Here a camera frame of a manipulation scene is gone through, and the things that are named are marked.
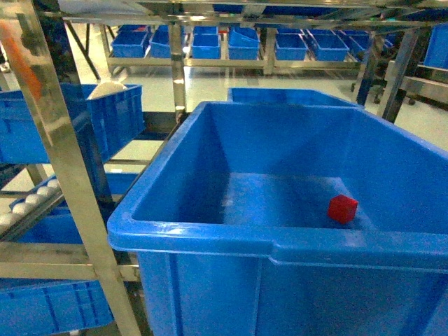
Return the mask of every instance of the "warehouse shelving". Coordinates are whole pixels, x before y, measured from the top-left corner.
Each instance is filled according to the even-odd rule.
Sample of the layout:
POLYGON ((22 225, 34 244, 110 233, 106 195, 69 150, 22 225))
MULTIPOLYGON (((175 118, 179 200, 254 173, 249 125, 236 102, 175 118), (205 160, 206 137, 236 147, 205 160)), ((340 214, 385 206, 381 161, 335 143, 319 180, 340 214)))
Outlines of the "warehouse shelving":
POLYGON ((171 59, 139 59, 139 62, 144 63, 142 65, 171 66, 173 70, 173 113, 146 114, 148 130, 155 131, 160 137, 170 133, 170 129, 179 125, 187 116, 183 72, 186 66, 248 67, 262 69, 265 74, 272 74, 277 68, 282 67, 340 69, 338 67, 341 64, 344 67, 354 67, 356 64, 344 62, 335 66, 315 61, 287 63, 276 61, 274 39, 279 25, 303 29, 317 27, 372 31, 371 51, 368 54, 369 57, 360 66, 353 94, 353 100, 360 104, 365 103, 373 79, 373 69, 383 46, 382 35, 405 29, 407 33, 398 53, 394 73, 386 87, 378 112, 383 118, 394 121, 405 96, 402 86, 404 78, 414 75, 423 52, 422 46, 429 37, 431 26, 438 23, 437 20, 407 21, 404 17, 406 14, 422 11, 425 8, 448 8, 448 1, 425 0, 410 3, 406 0, 268 0, 259 3, 257 0, 59 0, 59 4, 42 4, 31 0, 0 2, 1 40, 7 52, 11 51, 8 46, 15 46, 15 54, 13 57, 10 55, 10 63, 62 187, 62 193, 54 195, 2 237, 0 277, 98 279, 121 334, 137 336, 149 333, 147 327, 139 327, 138 316, 136 317, 134 313, 135 307, 133 308, 128 296, 128 291, 136 293, 136 287, 132 284, 139 281, 138 265, 132 262, 128 255, 115 253, 107 242, 105 220, 115 204, 106 182, 104 166, 84 159, 86 151, 89 151, 89 154, 97 156, 96 162, 101 162, 91 125, 87 125, 82 135, 83 143, 89 146, 82 147, 64 103, 59 84, 61 78, 63 81, 70 80, 72 83, 79 83, 79 77, 74 66, 73 55, 70 52, 65 54, 64 62, 66 63, 63 63, 60 55, 51 45, 48 45, 51 35, 49 29, 53 27, 53 24, 61 24, 63 20, 101 24, 109 66, 127 66, 136 60, 110 57, 109 42, 104 40, 106 39, 105 25, 169 25, 171 59), (212 10, 212 4, 240 4, 244 9, 242 13, 234 15, 215 13, 212 10), (338 9, 320 17, 297 18, 292 15, 263 15, 266 6, 318 6, 338 9), (380 13, 385 18, 390 16, 396 20, 370 19, 380 13), (262 34, 265 34, 265 41, 262 45, 265 57, 262 55, 261 60, 236 62, 220 59, 215 62, 184 59, 181 44, 182 25, 244 25, 248 27, 255 24, 264 25, 262 34), (62 199, 65 199, 69 205, 83 245, 11 242, 12 236, 24 232, 62 199), (125 281, 129 281, 128 287, 125 286, 125 281))

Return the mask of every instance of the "plastic bin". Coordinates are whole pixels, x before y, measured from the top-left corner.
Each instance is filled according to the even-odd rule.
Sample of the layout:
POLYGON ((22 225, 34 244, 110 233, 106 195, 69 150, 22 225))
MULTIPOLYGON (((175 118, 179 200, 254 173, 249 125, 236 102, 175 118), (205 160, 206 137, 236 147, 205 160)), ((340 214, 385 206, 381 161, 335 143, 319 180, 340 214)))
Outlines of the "plastic bin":
MULTIPOLYGON (((77 105, 96 85, 82 85, 82 98, 76 96, 76 86, 62 84, 61 87, 71 116, 77 120, 77 105)), ((109 160, 144 129, 141 85, 128 85, 126 91, 89 99, 86 103, 103 161, 109 160)), ((79 130, 76 126, 79 122, 73 124, 77 132, 82 132, 82 127, 79 130)), ((21 91, 0 93, 0 162, 50 162, 21 91)))
POLYGON ((229 102, 298 104, 304 106, 357 106, 347 100, 315 90, 267 89, 258 87, 230 87, 229 102))
POLYGON ((151 27, 142 24, 124 24, 118 28, 118 32, 148 32, 151 33, 151 27))
POLYGON ((433 29, 424 64, 427 67, 448 69, 448 24, 433 29))
POLYGON ((301 35, 277 34, 275 43, 276 58, 280 61, 304 60, 308 47, 301 35))
POLYGON ((448 335, 447 169, 361 109, 202 103, 108 237, 137 252, 155 336, 448 335))
POLYGON ((310 35, 307 41, 318 61, 343 62, 349 51, 336 35, 310 35))
POLYGON ((210 35, 210 34, 217 34, 218 33, 218 27, 216 26, 196 26, 193 29, 194 35, 210 35))
POLYGON ((112 41, 115 57, 145 57, 149 46, 147 31, 121 31, 112 41))
MULTIPOLYGON (((123 194, 136 176, 107 174, 110 187, 117 194, 123 194)), ((54 209, 20 241, 81 244, 73 218, 64 207, 54 209)), ((105 326, 112 320, 98 281, 0 279, 2 336, 46 336, 105 326)))
POLYGON ((195 35, 192 44, 193 58, 220 59, 221 38, 219 35, 195 35))
POLYGON ((304 34, 303 30, 295 28, 278 28, 279 34, 304 34))

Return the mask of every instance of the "red block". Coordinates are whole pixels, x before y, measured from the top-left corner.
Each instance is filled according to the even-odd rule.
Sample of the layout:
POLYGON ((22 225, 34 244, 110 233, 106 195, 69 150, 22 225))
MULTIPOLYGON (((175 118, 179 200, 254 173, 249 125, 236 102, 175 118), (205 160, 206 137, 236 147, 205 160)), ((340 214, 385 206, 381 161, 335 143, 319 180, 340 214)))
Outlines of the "red block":
POLYGON ((341 224, 347 224, 355 218, 357 208, 357 200, 344 195, 338 195, 330 200, 328 217, 341 224))

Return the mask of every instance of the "orange object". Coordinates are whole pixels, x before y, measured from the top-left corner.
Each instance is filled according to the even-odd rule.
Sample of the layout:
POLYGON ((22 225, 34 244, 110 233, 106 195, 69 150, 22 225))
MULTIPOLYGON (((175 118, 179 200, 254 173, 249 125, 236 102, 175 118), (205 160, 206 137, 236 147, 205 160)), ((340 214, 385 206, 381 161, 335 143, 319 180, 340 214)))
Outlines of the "orange object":
POLYGON ((35 100, 42 98, 42 84, 34 73, 33 69, 29 67, 22 51, 14 41, 13 35, 9 31, 9 27, 4 22, 0 22, 0 34, 3 48, 5 48, 6 54, 13 64, 15 74, 20 76, 22 80, 27 84, 29 91, 31 92, 35 100))

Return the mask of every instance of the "white floor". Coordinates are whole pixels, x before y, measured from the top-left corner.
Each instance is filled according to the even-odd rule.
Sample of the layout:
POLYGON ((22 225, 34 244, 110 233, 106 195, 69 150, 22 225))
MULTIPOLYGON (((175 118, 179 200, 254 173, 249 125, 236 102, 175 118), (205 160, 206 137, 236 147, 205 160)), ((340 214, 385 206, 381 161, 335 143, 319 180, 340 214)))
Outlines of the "white floor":
MULTIPOLYGON (((74 24, 81 39, 84 36, 85 25, 74 24)), ((90 55, 100 76, 110 79, 106 66, 105 55, 99 38, 99 30, 93 27, 91 31, 90 55)), ((96 83, 95 77, 88 68, 87 62, 75 43, 72 48, 76 56, 78 71, 83 83, 96 83)), ((350 99, 350 86, 355 80, 355 74, 324 72, 324 71, 285 71, 281 75, 262 76, 255 71, 235 71, 234 69, 185 69, 187 89, 187 109, 193 111, 202 101, 223 101, 227 99, 228 88, 311 88, 326 92, 336 97, 350 99)), ((9 76, 10 84, 16 88, 17 83, 9 76)), ((115 80, 124 83, 143 85, 144 111, 173 111, 173 90, 171 70, 169 68, 126 69, 115 80)), ((373 104, 369 97, 367 110, 376 113, 378 105, 373 104)), ((448 151, 448 111, 417 102, 414 106, 403 104, 396 125, 448 151)), ((151 158, 160 141, 133 141, 124 148, 117 158, 148 159, 151 158)), ((46 166, 51 173, 51 166, 46 166)), ((106 170, 122 169, 124 172, 138 171, 137 166, 116 166, 108 164, 106 170)), ((26 172, 22 172, 6 189, 28 190, 32 183, 26 172)), ((0 199, 0 213, 9 210, 11 199, 0 199)))

